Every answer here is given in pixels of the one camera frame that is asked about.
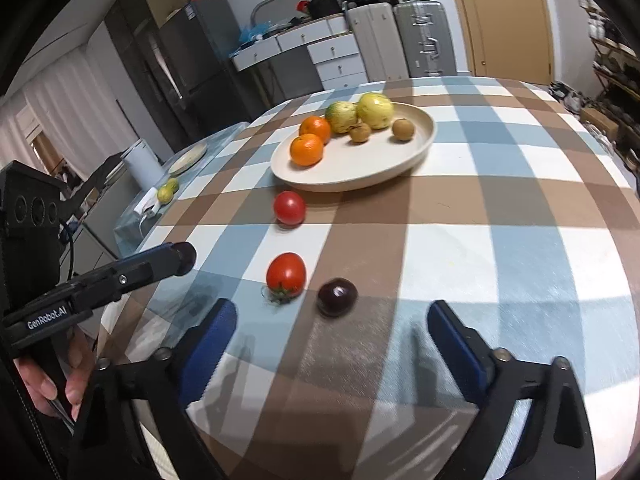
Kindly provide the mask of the person's left hand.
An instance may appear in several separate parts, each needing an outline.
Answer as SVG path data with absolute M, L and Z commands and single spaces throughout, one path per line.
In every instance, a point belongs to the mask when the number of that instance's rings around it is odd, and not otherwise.
M 61 414 L 53 407 L 55 401 L 60 401 L 76 422 L 96 362 L 90 342 L 79 327 L 67 332 L 62 344 L 67 353 L 65 368 L 60 367 L 58 352 L 54 349 L 51 349 L 52 363 L 43 358 L 34 361 L 29 356 L 14 360 L 32 403 L 40 413 L 60 417 Z

